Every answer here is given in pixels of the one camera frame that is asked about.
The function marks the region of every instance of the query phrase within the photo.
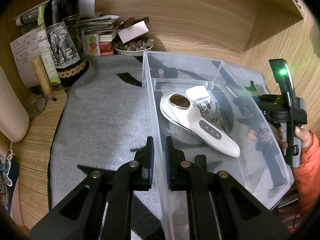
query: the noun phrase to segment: bottle label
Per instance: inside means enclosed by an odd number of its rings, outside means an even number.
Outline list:
[[[46,31],[45,30],[39,31],[37,33],[37,39],[39,43],[39,49],[41,52],[44,68],[45,68],[45,71],[47,72],[50,83],[52,85],[60,84],[61,81],[52,60]]]
[[[34,10],[32,12],[29,12],[27,14],[23,14],[20,16],[20,22],[23,25],[27,25],[31,22],[36,22],[38,21],[38,10]]]
[[[85,66],[80,31],[80,15],[63,19],[46,29],[50,50],[60,78],[79,73]]]

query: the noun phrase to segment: clear plastic box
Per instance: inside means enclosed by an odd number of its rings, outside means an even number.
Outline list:
[[[167,240],[189,239],[189,229],[186,193],[168,189],[164,150],[166,136],[172,136],[174,147],[182,150],[191,162],[194,162],[196,155],[205,154],[208,171],[228,171],[268,209],[274,207],[290,188],[289,174],[270,126],[251,96],[228,69],[228,65],[232,64],[178,53],[150,51],[143,55],[142,86],[147,88],[150,105],[162,225]],[[185,94],[186,89],[197,85],[206,87],[212,95],[212,102],[218,101],[229,135],[240,147],[238,158],[216,151],[162,115],[159,109],[162,95],[169,92]],[[254,107],[247,110],[244,107],[241,111],[234,103],[237,97],[245,98],[243,103],[248,100]],[[210,114],[201,115],[208,121],[211,118]],[[253,127],[258,127],[269,139],[262,148],[260,144],[256,149],[257,141],[248,136]]]

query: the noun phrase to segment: elephant illustration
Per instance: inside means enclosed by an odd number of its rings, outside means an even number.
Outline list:
[[[75,58],[77,56],[76,48],[68,31],[65,28],[59,28],[54,30],[53,33],[50,35],[50,39],[51,49],[55,58],[57,59],[58,66],[61,65],[59,50],[61,51],[65,62],[68,61],[67,48],[70,48],[72,50],[72,58]]]

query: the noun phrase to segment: device button panel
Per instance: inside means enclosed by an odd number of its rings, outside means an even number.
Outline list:
[[[216,138],[217,140],[220,140],[222,138],[222,135],[220,132],[218,132],[216,129],[214,129],[211,125],[209,125],[207,122],[201,120],[199,122],[200,127],[202,130],[206,131],[208,134],[210,134],[212,137]]]

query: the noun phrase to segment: metal bolt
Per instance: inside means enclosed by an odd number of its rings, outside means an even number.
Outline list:
[[[132,167],[132,168],[135,168],[135,167],[137,167],[138,165],[139,165],[139,162],[137,162],[137,161],[130,161],[130,162],[129,162],[129,166]]]
[[[188,161],[183,161],[183,162],[180,163],[180,165],[181,165],[182,167],[184,167],[184,168],[189,168],[191,164],[190,164],[190,162],[188,162]]]
[[[229,176],[229,173],[227,173],[226,171],[219,171],[218,175],[221,178],[225,179],[225,178],[227,178]]]
[[[93,171],[91,176],[96,179],[101,176],[101,171]]]

